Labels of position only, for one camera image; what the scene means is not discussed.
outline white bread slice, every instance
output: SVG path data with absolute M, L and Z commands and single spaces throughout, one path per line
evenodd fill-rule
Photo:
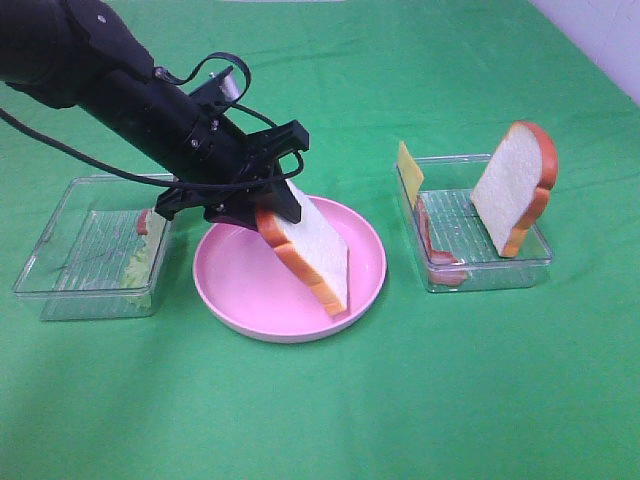
M 259 208 L 258 231 L 280 260 L 315 294 L 331 316 L 348 308 L 349 247 L 313 202 L 287 180 L 302 207 L 299 223 Z
M 558 176 L 558 153 L 540 126 L 515 122 L 471 192 L 498 254 L 515 257 Z

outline bread crust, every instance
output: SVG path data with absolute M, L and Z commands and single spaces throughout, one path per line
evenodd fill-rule
M 342 304 L 322 276 L 300 256 L 278 225 L 274 212 L 258 207 L 256 224 L 260 235 L 273 248 L 280 261 L 311 289 L 329 315 L 335 316 L 347 310 L 348 306 Z
M 558 151 L 551 136 L 542 127 L 533 122 L 520 121 L 515 122 L 511 126 L 506 137 L 508 137 L 514 129 L 518 128 L 518 126 L 527 128 L 535 136 L 538 147 L 540 148 L 542 170 L 540 173 L 540 181 L 533 192 L 531 203 L 511 229 L 507 243 L 500 252 L 500 255 L 503 257 L 515 257 L 518 254 L 520 247 L 527 237 L 529 228 L 533 226 L 547 207 L 551 198 L 551 189 L 554 187 L 558 178 Z

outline white wall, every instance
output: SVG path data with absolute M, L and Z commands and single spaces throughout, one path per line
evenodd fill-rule
M 530 0 L 640 105 L 640 0 Z

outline yellow cheese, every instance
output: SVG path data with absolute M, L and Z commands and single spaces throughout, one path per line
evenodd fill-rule
M 409 153 L 409 149 L 404 142 L 400 142 L 400 148 L 398 149 L 398 170 L 400 170 L 400 178 L 407 192 L 407 197 L 409 197 L 411 208 L 413 209 L 416 205 L 416 198 L 418 197 L 420 186 L 422 182 L 424 182 L 424 174 Z

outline black cable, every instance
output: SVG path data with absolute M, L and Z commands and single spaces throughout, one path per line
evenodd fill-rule
M 249 112 L 253 112 L 253 110 L 251 110 L 250 108 L 246 108 L 245 110 L 243 110 L 242 108 L 240 109 L 242 111 L 245 111 L 247 113 Z M 275 123 L 273 123 L 271 120 L 269 120 L 267 117 L 265 117 L 262 114 L 258 114 L 259 116 L 257 116 L 257 118 L 259 118 L 260 120 L 267 119 L 268 120 L 268 124 L 271 126 L 274 126 Z M 74 149 L 73 147 L 70 147 L 58 140 L 56 140 L 55 138 L 51 138 L 43 133 L 38 132 L 37 130 L 34 130 L 33 128 L 25 125 L 24 123 L 22 123 L 20 120 L 18 120 L 17 118 L 13 117 L 12 115 L 10 115 L 6 110 L 0 108 L 0 119 L 4 120 L 5 122 L 7 122 L 9 125 L 11 125 L 13 128 L 15 128 L 16 130 L 18 130 L 19 132 L 27 135 L 28 137 L 37 140 L 38 142 L 44 143 L 45 145 L 48 145 L 50 147 L 55 148 L 56 150 L 59 150 L 63 153 L 66 153 L 67 155 L 72 156 L 73 158 L 80 160 L 83 163 L 86 163 L 88 165 L 91 165 L 92 167 L 98 168 L 102 171 L 105 171 L 107 173 L 110 173 L 112 175 L 115 175 L 117 177 L 120 178 L 124 178 L 125 180 L 131 180 L 134 182 L 138 182 L 138 183 L 144 183 L 146 185 L 153 185 L 156 187 L 165 187 L 165 188 L 180 188 L 183 190 L 196 190 L 196 191 L 213 191 L 213 190 L 218 190 L 218 191 L 233 191 L 233 190 L 243 190 L 243 189 L 247 189 L 247 188 L 255 188 L 255 187 L 259 187 L 261 185 L 266 185 L 268 183 L 273 183 L 273 182 L 278 182 L 280 180 L 286 180 L 287 178 L 292 178 L 296 175 L 298 175 L 300 172 L 302 172 L 302 170 L 304 169 L 304 160 L 302 158 L 302 155 L 300 154 L 300 152 L 293 152 L 293 154 L 295 155 L 296 159 L 298 160 L 298 166 L 295 170 L 292 170 L 291 172 L 287 172 L 285 174 L 282 175 L 276 175 L 270 178 L 265 178 L 265 179 L 261 179 L 261 180 L 252 180 L 250 182 L 240 182 L 240 183 L 233 183 L 233 184 L 206 184 L 206 183 L 190 183 L 190 182 L 169 182 L 166 180 L 157 180 L 155 178 L 149 178 L 149 177 L 145 177 L 145 176 L 141 176 L 141 175 L 136 175 L 134 173 L 130 173 L 124 170 L 120 170 L 119 168 L 116 167 L 112 167 L 111 165 L 108 165 L 106 163 L 103 163 L 99 160 L 96 160 L 93 157 L 90 157 L 89 155 L 86 155 L 82 152 L 79 152 L 78 150 Z
M 229 103 L 228 106 L 232 106 L 238 103 L 242 97 L 244 97 L 244 94 L 247 93 L 247 90 L 249 90 L 249 86 L 251 85 L 251 70 L 249 69 L 249 66 L 246 63 L 244 63 L 244 61 L 240 57 L 232 53 L 227 53 L 227 52 L 210 53 L 209 55 L 204 57 L 202 60 L 200 60 L 200 63 L 198 63 L 195 66 L 195 68 L 191 71 L 191 73 L 187 78 L 178 78 L 174 76 L 171 72 L 169 72 L 169 70 L 167 70 L 165 67 L 155 67 L 153 69 L 153 75 L 156 78 L 166 83 L 170 83 L 171 85 L 178 85 L 178 86 L 184 85 L 185 83 L 190 82 L 196 77 L 196 75 L 198 74 L 198 72 L 200 71 L 200 69 L 205 63 L 207 63 L 209 60 L 214 60 L 214 59 L 226 60 L 230 63 L 233 63 L 236 67 L 240 69 L 240 71 L 244 75 L 244 81 L 245 81 L 244 89 L 242 90 L 242 93 L 237 98 L 234 98 Z

